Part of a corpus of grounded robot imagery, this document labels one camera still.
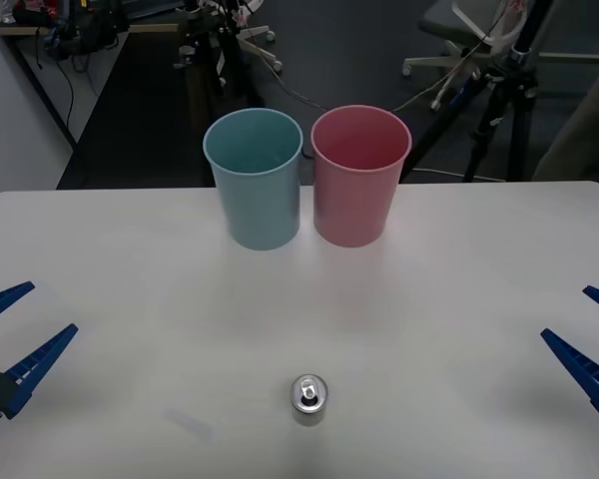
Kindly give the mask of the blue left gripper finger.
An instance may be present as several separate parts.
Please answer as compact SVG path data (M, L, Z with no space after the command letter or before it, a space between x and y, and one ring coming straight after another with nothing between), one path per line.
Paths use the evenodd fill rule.
M34 288L35 285L31 281L26 281L0 291L0 314Z
M78 330L76 324L69 324L11 368L0 372L0 418L11 420L22 410Z

